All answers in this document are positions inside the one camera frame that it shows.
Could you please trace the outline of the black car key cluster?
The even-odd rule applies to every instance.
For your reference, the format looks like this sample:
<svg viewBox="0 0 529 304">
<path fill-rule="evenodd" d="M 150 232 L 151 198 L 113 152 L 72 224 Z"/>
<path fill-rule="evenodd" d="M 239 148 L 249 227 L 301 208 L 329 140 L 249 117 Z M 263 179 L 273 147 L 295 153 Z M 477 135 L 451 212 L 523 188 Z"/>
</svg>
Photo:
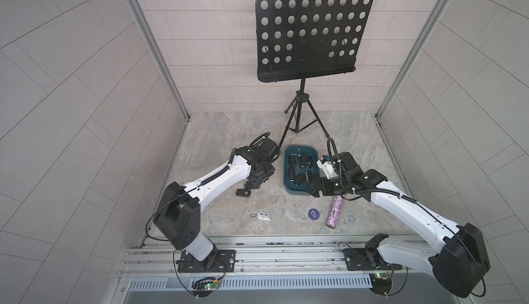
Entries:
<svg viewBox="0 0 529 304">
<path fill-rule="evenodd" d="M 306 174 L 305 173 L 299 173 L 297 174 L 297 176 L 295 176 L 294 180 L 293 180 L 293 183 L 296 185 L 296 186 L 300 186 L 304 180 L 306 180 Z"/>
<path fill-rule="evenodd" d="M 295 181 L 296 179 L 296 169 L 294 167 L 289 167 L 287 170 L 287 175 L 289 181 Z"/>
</svg>

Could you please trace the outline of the white remote key fob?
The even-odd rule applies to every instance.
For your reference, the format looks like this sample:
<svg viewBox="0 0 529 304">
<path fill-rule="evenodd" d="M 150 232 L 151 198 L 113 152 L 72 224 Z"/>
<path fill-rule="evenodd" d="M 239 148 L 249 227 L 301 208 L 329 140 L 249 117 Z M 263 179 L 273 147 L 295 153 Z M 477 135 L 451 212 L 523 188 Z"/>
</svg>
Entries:
<svg viewBox="0 0 529 304">
<path fill-rule="evenodd" d="M 265 213 L 265 212 L 257 212 L 257 213 L 254 213 L 254 214 L 250 214 L 250 217 L 258 219 L 258 220 L 261 220 L 261 221 L 270 221 L 271 220 L 271 215 L 269 213 Z"/>
</svg>

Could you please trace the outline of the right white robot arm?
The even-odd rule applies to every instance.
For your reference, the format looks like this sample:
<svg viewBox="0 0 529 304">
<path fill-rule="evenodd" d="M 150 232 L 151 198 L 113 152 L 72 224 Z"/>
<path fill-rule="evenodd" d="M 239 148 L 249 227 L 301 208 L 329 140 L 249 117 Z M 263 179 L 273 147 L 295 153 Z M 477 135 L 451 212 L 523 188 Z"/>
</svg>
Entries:
<svg viewBox="0 0 529 304">
<path fill-rule="evenodd" d="M 379 233 L 365 244 L 364 260 L 373 270 L 400 265 L 434 277 L 456 297 L 466 298 L 484 286 L 490 260 L 482 232 L 460 225 L 405 194 L 374 169 L 363 171 L 350 153 L 339 153 L 333 138 L 318 168 L 324 177 L 311 181 L 306 192 L 314 197 L 341 196 L 347 201 L 365 199 L 383 208 L 420 235 L 424 245 L 399 242 Z"/>
</svg>

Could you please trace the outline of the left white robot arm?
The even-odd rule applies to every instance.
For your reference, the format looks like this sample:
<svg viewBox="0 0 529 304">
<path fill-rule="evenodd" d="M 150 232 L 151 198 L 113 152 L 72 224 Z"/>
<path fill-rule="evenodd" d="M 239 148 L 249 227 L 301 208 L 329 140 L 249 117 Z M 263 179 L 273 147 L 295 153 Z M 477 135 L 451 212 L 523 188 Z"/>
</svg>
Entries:
<svg viewBox="0 0 529 304">
<path fill-rule="evenodd" d="M 274 174 L 273 163 L 280 156 L 280 148 L 266 132 L 248 146 L 235 148 L 230 158 L 217 169 L 180 185 L 169 184 L 154 214 L 147 220 L 145 232 L 149 238 L 150 225 L 156 226 L 176 250 L 190 254 L 204 270 L 216 265 L 218 249 L 201 231 L 201 213 L 209 203 L 240 181 L 243 188 L 236 194 L 246 197 L 259 189 Z"/>
</svg>

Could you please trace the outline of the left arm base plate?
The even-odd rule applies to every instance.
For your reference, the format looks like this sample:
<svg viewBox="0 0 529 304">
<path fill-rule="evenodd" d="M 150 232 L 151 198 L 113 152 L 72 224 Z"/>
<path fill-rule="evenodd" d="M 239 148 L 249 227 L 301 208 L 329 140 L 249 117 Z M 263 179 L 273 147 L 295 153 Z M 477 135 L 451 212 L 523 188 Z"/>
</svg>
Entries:
<svg viewBox="0 0 529 304">
<path fill-rule="evenodd" d="M 191 254 L 184 252 L 176 263 L 180 273 L 221 273 L 234 272 L 235 261 L 235 250 L 214 249 L 204 261 L 199 261 Z"/>
</svg>

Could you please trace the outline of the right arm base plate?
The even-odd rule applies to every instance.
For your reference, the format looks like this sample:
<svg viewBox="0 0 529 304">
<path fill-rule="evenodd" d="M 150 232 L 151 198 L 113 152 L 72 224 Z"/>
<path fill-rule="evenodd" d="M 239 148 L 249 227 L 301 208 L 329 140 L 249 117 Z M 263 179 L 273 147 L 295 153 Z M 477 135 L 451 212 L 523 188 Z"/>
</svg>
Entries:
<svg viewBox="0 0 529 304">
<path fill-rule="evenodd" d="M 341 248 L 348 271 L 392 271 L 401 270 L 400 264 L 390 264 L 374 249 L 366 248 Z"/>
</svg>

